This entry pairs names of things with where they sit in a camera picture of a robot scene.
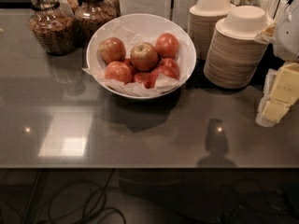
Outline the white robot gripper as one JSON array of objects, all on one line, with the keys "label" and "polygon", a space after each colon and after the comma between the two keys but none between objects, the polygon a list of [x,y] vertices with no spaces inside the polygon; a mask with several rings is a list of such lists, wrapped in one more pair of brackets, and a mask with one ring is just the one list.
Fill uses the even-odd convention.
[{"label": "white robot gripper", "polygon": [[[274,55],[283,61],[299,62],[299,0],[293,0],[254,40],[264,45],[271,44]],[[273,127],[298,99],[299,63],[285,63],[277,71],[269,69],[256,123],[266,128]]]}]

